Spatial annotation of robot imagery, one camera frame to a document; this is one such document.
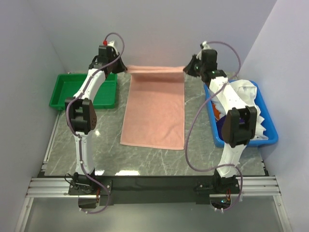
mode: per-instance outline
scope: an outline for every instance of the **pile of laundry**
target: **pile of laundry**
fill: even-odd
[[[261,125],[264,121],[264,118],[260,115],[261,110],[260,108],[254,103],[257,93],[257,87],[252,84],[248,80],[237,80],[230,83],[232,88],[238,94],[238,96],[248,105],[254,106],[257,109],[257,120],[256,120],[256,128],[255,128],[255,136],[253,140],[267,140],[268,137],[264,135],[266,129]],[[222,139],[221,135],[221,128],[223,126],[225,120],[225,111],[222,107],[221,103],[219,102],[217,97],[214,97],[212,100],[212,108],[216,118],[217,129],[219,133],[220,139]]]

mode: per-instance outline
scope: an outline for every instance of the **white metal frame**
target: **white metal frame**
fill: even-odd
[[[42,165],[42,170],[46,169],[48,159],[51,153],[51,148],[55,140],[55,134],[59,122],[61,112],[58,113],[55,125],[52,131],[52,135],[47,147],[44,162]],[[15,232],[23,232],[25,230],[29,213],[32,207],[34,198],[77,198],[77,197],[87,197],[95,198],[92,196],[70,196],[68,195],[69,184],[63,178],[32,178],[29,188],[26,194],[24,205],[20,212],[19,219],[15,228]],[[279,219],[283,228],[283,232],[293,231],[291,228],[290,221],[288,219],[281,192],[278,186],[278,182],[275,176],[256,176],[256,177],[244,177],[243,180],[243,196],[273,196],[276,209],[278,211]],[[211,197],[221,197],[223,195],[211,195]]]

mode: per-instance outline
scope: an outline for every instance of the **wall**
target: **wall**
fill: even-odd
[[[67,71],[85,71],[111,31],[126,42],[125,64],[186,65],[204,40],[244,60],[275,1],[29,0]],[[216,48],[219,66],[236,70],[234,54]]]
[[[56,112],[48,103],[64,71],[30,5],[0,2],[0,231],[14,231],[32,176],[45,155]]]
[[[258,83],[277,128],[278,144],[262,155],[295,232],[309,228],[308,7],[306,0],[278,0],[240,73]]]

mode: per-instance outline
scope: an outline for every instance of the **green plastic tray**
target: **green plastic tray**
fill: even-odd
[[[57,78],[53,95],[50,99],[49,106],[57,110],[64,110],[64,101],[80,89],[87,74],[71,73],[60,74]],[[112,109],[115,107],[117,89],[117,74],[111,73],[105,82],[98,89],[97,95],[93,101],[95,109]]]

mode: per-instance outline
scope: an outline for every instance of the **gray floor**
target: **gray floor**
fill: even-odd
[[[77,199],[35,198],[26,232],[281,232],[272,197],[244,197],[230,211],[194,203],[114,205],[97,215]]]
[[[115,109],[96,110],[98,124],[93,135],[93,153],[96,170],[105,175],[196,175],[185,162],[184,151],[153,149],[120,145],[120,135],[130,77],[119,76],[118,99]],[[205,100],[202,81],[185,78],[185,132],[201,104]],[[215,147],[209,125],[207,110],[201,112],[189,142],[191,162],[199,168],[212,167],[219,163],[222,148]],[[239,167],[244,175],[265,175],[264,164],[257,148],[246,148]],[[45,175],[64,176],[73,174],[76,167],[75,143],[62,112],[55,140],[49,154]]]

